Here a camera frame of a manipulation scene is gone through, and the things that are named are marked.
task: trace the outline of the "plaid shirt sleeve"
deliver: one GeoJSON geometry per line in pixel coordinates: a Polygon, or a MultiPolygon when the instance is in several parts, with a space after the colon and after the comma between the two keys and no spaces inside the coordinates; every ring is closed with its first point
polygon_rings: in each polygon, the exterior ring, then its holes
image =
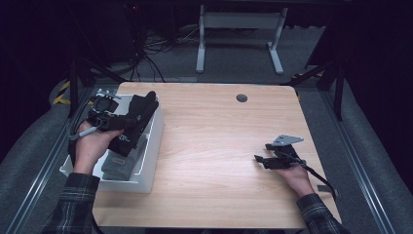
{"type": "Polygon", "coordinates": [[[41,233],[91,233],[92,209],[99,178],[70,174],[57,205],[41,233]]]}
{"type": "Polygon", "coordinates": [[[317,193],[302,197],[297,201],[297,206],[310,233],[350,233],[333,217],[317,193]]]}

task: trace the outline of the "white metal stand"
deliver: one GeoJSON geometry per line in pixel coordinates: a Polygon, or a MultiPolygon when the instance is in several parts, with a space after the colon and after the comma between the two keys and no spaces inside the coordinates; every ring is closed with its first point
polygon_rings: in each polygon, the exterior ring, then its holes
{"type": "Polygon", "coordinates": [[[282,75],[282,64],[276,48],[282,34],[286,12],[287,8],[283,8],[280,13],[215,13],[205,12],[205,6],[202,5],[200,11],[200,46],[198,49],[197,72],[204,72],[206,28],[260,28],[276,30],[273,41],[268,42],[268,50],[270,51],[276,73],[282,75]]]}

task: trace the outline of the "white container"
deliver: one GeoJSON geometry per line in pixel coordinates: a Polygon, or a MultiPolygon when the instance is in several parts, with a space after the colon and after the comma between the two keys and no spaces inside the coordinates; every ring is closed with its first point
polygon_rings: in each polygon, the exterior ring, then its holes
{"type": "MultiPolygon", "coordinates": [[[[114,112],[115,114],[127,114],[129,110],[129,103],[132,96],[120,96],[122,99],[117,100],[119,106],[114,112]]],[[[134,192],[134,193],[150,193],[152,190],[153,179],[155,175],[156,163],[158,160],[159,148],[161,146],[162,132],[164,129],[164,116],[161,105],[158,106],[150,122],[143,131],[139,141],[146,137],[147,144],[144,149],[143,156],[139,157],[134,166],[129,181],[106,180],[103,179],[103,171],[101,167],[105,161],[108,151],[101,157],[94,166],[94,176],[100,177],[100,184],[98,191],[119,191],[119,192],[134,192]]],[[[138,149],[133,149],[130,153],[136,154],[138,149]]],[[[68,176],[73,172],[70,155],[67,156],[60,171],[68,176]]]]}

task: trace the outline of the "wooden table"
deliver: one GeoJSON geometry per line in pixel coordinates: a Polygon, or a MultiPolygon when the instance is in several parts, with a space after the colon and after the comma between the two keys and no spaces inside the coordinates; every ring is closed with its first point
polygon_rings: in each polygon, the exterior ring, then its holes
{"type": "MultiPolygon", "coordinates": [[[[303,228],[297,196],[254,154],[279,135],[303,137],[293,146],[324,176],[298,98],[290,87],[124,83],[118,94],[155,91],[165,126],[150,194],[98,192],[101,226],[303,228]],[[246,102],[236,96],[244,94],[246,102]]],[[[310,176],[317,189],[322,184],[310,176]]],[[[329,193],[321,199],[340,220],[329,193]]]]}

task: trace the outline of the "person's left hand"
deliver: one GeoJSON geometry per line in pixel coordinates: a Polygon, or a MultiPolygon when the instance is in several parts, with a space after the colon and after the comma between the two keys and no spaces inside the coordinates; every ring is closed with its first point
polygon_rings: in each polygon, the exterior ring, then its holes
{"type": "MultiPolygon", "coordinates": [[[[80,125],[78,131],[81,133],[91,127],[92,125],[85,121],[80,125]]],[[[94,171],[94,165],[103,156],[110,141],[123,132],[124,130],[107,132],[97,130],[86,136],[79,137],[76,142],[76,162],[73,173],[91,175],[94,171]]]]}
{"type": "Polygon", "coordinates": [[[294,165],[288,169],[277,169],[274,171],[285,179],[300,198],[315,193],[307,171],[301,166],[294,165]]]}

